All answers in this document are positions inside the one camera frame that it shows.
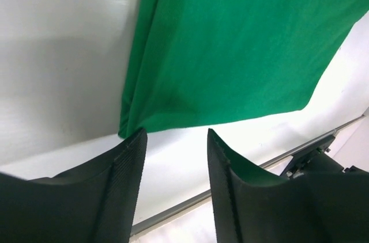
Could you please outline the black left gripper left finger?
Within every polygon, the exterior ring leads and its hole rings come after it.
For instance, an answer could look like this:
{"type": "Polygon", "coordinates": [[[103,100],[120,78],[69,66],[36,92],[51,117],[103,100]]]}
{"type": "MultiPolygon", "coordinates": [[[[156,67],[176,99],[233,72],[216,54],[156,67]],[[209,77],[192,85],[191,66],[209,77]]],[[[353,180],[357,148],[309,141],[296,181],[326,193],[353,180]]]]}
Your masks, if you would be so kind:
{"type": "Polygon", "coordinates": [[[145,162],[141,128],[54,177],[1,175],[2,242],[128,242],[145,162]]]}

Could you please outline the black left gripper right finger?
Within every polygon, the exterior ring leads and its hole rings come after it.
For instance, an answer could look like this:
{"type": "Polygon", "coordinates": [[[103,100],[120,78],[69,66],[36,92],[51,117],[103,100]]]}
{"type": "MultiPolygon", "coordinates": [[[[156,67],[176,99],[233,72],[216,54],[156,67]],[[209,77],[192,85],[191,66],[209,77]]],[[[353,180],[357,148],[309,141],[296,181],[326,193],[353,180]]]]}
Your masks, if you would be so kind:
{"type": "Polygon", "coordinates": [[[287,180],[208,131],[218,242],[367,242],[368,173],[287,180]]]}

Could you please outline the green t shirt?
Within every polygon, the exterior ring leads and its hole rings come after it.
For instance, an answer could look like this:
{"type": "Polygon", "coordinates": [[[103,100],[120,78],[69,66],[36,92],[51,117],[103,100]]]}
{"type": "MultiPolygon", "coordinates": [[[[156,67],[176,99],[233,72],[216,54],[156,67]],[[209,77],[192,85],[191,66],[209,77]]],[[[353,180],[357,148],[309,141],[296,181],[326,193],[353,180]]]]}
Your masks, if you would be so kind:
{"type": "Polygon", "coordinates": [[[368,0],[141,0],[118,135],[303,109],[368,0]]]}

